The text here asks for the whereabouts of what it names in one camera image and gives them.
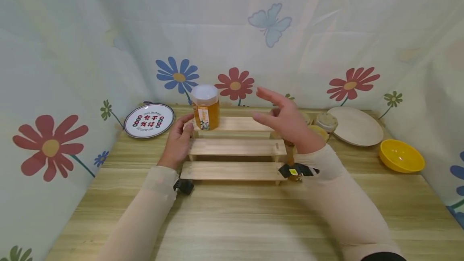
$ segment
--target flower stem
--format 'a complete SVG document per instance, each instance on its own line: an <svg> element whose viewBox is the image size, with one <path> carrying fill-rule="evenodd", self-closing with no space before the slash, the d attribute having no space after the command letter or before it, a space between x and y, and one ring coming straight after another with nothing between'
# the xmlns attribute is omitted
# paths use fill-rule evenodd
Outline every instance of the flower stem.
<svg viewBox="0 0 464 261"><path fill-rule="evenodd" d="M380 119L380 118L382 118L382 117L384 117L384 116L385 116L385 114L387 114L387 113L388 113L388 111L390 111L390 109L391 109L391 108L392 108L392 107L390 106L390 107L387 109L387 111L385 111L385 113L384 113L384 114L382 114L382 116L381 116L381 117L379 117L379 119Z"/></svg>
<svg viewBox="0 0 464 261"><path fill-rule="evenodd" d="M452 207L452 209L457 209L460 206L462 206L463 204L464 204L464 199L460 200L459 202L457 202L455 204L452 204L450 207Z"/></svg>
<svg viewBox="0 0 464 261"><path fill-rule="evenodd" d="M343 101L343 103L340 105L340 107L343 106L343 104L344 104L347 100L348 100L348 96L347 96L346 99Z"/></svg>
<svg viewBox="0 0 464 261"><path fill-rule="evenodd" d="M124 125L121 124L121 121L119 121L119 119L116 117L116 115L113 113L113 111L111 111L111 114L116 118L116 120L119 122L119 125L121 125L122 130L124 131Z"/></svg>
<svg viewBox="0 0 464 261"><path fill-rule="evenodd" d="M90 169L88 169L88 168L85 166L85 164L83 164L82 161L81 161L76 155L70 154L70 156L71 156L72 158L74 158L74 160L76 160L80 165L82 165L82 166L85 168L85 170L89 172L89 174L90 174L91 176L95 177L94 173L91 172Z"/></svg>
<svg viewBox="0 0 464 261"><path fill-rule="evenodd" d="M188 104L191 105L192 100L190 99L190 96L189 96L189 94L187 93L187 91L185 91L185 94L187 95Z"/></svg>

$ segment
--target hand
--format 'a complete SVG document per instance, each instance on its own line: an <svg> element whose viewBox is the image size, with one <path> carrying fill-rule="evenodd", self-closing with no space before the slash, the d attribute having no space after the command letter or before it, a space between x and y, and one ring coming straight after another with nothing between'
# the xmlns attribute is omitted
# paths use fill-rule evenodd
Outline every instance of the hand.
<svg viewBox="0 0 464 261"><path fill-rule="evenodd" d="M269 114L254 113L253 119L256 122L271 127L283 139L293 142L299 154L312 153L324 148L324 139L308 128L295 102L262 87L258 87L256 96L278 106Z"/></svg>
<svg viewBox="0 0 464 261"><path fill-rule="evenodd" d="M188 123L193 119L193 113L184 115L174 123L166 141L163 155L159 159L158 165L177 169L190 150L190 136L193 132L193 124Z"/></svg>

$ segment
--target butterfly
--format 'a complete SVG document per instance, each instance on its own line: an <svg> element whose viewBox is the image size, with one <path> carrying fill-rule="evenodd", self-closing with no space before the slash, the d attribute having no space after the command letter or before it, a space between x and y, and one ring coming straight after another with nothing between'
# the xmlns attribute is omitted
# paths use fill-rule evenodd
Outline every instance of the butterfly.
<svg viewBox="0 0 464 261"><path fill-rule="evenodd" d="M270 48L274 47L282 36L282 32L289 28L291 23L291 17L285 17L281 21L278 21L277 14L281 8L281 3L272 4L267 13L264 10L260 10L248 17L248 22L252 26L263 29L261 31L264 32L266 37L266 45Z"/></svg>

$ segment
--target beige sleeve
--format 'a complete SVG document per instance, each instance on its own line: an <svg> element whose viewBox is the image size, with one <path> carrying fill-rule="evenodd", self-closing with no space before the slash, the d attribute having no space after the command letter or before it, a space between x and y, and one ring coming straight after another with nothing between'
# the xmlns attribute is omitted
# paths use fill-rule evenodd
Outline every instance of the beige sleeve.
<svg viewBox="0 0 464 261"><path fill-rule="evenodd" d="M309 206L326 219L346 261L360 261L375 252L401 255L379 210L351 178L332 147L297 154L295 162L312 168L314 176L303 178Z"/></svg>
<svg viewBox="0 0 464 261"><path fill-rule="evenodd" d="M177 193L179 176L173 169L154 166L142 188L103 245L98 261L145 261L150 258L158 231Z"/></svg>

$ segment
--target yellow bowl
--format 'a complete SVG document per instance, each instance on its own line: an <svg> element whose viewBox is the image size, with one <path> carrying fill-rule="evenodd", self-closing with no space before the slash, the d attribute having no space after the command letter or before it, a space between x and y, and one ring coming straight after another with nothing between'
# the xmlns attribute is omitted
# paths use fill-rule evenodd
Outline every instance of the yellow bowl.
<svg viewBox="0 0 464 261"><path fill-rule="evenodd" d="M424 158L414 147L396 139L382 141L379 156L387 167L396 172L419 172L425 166Z"/></svg>

